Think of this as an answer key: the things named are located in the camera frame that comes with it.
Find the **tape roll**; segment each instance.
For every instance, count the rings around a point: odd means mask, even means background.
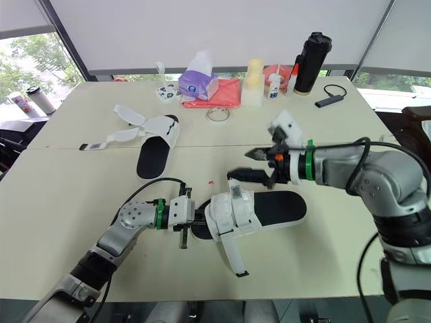
[[[206,119],[214,124],[226,124],[230,118],[230,111],[223,106],[216,106],[207,111]]]

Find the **bottle cap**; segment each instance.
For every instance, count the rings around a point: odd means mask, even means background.
[[[28,96],[32,96],[34,94],[37,94],[40,92],[40,87],[39,86],[30,86],[27,90],[26,93]]]

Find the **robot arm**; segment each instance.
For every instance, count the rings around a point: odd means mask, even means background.
[[[194,201],[187,195],[171,200],[170,206],[162,199],[153,204],[136,200],[124,204],[108,230],[28,312],[23,322],[88,322],[85,308],[93,306],[100,290],[136,245],[140,233],[147,228],[173,231],[177,223],[192,222],[194,216]]]
[[[275,146],[256,148],[246,154],[268,161],[274,169],[271,176],[263,170],[249,168],[238,168],[228,176],[261,182],[271,188],[276,182],[290,181],[293,171],[295,178],[312,180],[318,185],[341,189],[349,185],[350,194],[360,196],[371,212],[385,253],[381,261],[383,290],[395,304],[388,322],[400,317],[404,322],[425,322],[415,321],[419,316],[430,319],[431,210],[428,197],[421,189],[419,164],[399,151],[370,152],[351,179],[364,152],[360,146],[307,149],[299,156],[293,155],[292,161],[288,145],[290,119],[287,112],[282,112],[275,119],[278,123],[269,125]]]

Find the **glue bottle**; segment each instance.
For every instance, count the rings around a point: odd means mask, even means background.
[[[265,76],[263,63],[259,59],[248,62],[247,74],[242,84],[241,106],[259,108],[262,106],[263,90],[265,89]]]
[[[267,97],[269,99],[274,99],[278,95],[278,91],[280,90],[281,76],[279,75],[280,65],[278,65],[277,72],[272,73],[268,80],[271,82],[268,89]]]

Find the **orange part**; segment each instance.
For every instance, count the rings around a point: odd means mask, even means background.
[[[283,161],[283,155],[282,154],[280,154],[280,153],[278,153],[277,155],[275,155],[275,160],[277,161],[277,162],[282,162]]]

